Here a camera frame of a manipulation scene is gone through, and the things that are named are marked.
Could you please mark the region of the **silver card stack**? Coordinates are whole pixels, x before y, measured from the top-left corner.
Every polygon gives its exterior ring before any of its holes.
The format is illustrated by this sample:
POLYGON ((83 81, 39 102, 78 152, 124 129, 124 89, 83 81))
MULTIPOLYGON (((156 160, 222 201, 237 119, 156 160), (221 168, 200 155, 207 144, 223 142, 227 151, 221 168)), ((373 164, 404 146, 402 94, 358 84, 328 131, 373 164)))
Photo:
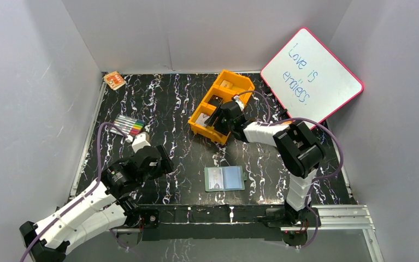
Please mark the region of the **silver card stack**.
POLYGON ((195 120, 195 124, 202 126, 205 128, 207 126, 206 121, 209 119, 209 115, 201 113, 198 115, 197 119, 195 120))

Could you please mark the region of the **yellow three-compartment bin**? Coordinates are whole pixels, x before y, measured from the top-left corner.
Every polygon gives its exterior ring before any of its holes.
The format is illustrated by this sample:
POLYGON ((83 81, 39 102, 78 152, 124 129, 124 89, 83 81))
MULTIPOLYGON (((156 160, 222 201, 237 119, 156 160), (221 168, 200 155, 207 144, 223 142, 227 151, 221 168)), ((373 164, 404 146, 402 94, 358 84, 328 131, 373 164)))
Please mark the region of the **yellow three-compartment bin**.
POLYGON ((254 89, 254 84, 247 76, 223 70, 190 117, 188 124, 191 131, 195 135, 204 136, 214 143, 224 145, 230 135, 229 130, 222 126, 221 120, 217 119, 211 126, 208 119, 218 106, 230 102, 235 95, 241 95, 240 99, 246 105, 251 97, 249 91, 254 89))

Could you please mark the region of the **silver credit card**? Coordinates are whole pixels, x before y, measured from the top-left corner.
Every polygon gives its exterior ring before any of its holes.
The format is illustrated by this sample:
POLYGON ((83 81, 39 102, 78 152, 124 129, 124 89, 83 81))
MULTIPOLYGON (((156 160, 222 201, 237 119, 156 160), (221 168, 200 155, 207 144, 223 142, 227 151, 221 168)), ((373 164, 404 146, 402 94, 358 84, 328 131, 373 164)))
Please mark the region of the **silver credit card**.
POLYGON ((223 171, 221 168, 208 169, 209 189, 223 189, 223 171))

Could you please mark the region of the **green card holder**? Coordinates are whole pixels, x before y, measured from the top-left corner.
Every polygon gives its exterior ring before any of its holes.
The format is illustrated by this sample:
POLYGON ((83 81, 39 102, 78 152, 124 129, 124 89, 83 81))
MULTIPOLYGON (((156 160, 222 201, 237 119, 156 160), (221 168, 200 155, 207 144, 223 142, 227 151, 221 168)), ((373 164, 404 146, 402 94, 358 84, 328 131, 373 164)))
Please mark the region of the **green card holder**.
POLYGON ((243 172, 241 166, 217 166, 206 167, 204 169, 204 182, 206 192, 225 192, 225 191, 240 191, 245 190, 245 181, 247 175, 243 172), (208 185, 208 169, 221 168, 223 171, 223 189, 209 189, 208 185))

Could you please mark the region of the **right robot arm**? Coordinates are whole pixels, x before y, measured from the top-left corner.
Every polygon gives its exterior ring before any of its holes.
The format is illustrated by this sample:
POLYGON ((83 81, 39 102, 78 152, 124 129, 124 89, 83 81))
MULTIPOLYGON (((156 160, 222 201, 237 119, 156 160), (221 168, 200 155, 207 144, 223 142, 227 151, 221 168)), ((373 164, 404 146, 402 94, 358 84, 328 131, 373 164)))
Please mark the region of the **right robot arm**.
POLYGON ((235 101, 219 105, 205 124, 233 134, 240 141, 274 146, 285 168, 290 184, 285 200, 285 218, 292 226, 301 225, 310 208, 310 188, 325 151, 309 127, 300 120, 273 124, 249 120, 243 104, 235 101))

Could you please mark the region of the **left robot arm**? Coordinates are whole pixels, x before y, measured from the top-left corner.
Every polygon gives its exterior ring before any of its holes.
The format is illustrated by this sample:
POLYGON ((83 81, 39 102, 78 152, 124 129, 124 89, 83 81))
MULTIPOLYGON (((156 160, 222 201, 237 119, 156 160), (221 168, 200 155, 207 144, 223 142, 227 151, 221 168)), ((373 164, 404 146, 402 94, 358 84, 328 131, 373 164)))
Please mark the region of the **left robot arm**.
POLYGON ((19 231, 26 250, 20 260, 64 261, 78 246, 105 231, 144 226, 147 214, 129 198, 130 193, 173 170, 163 145, 135 147, 130 157, 102 169, 99 178, 53 214, 24 222, 19 231))

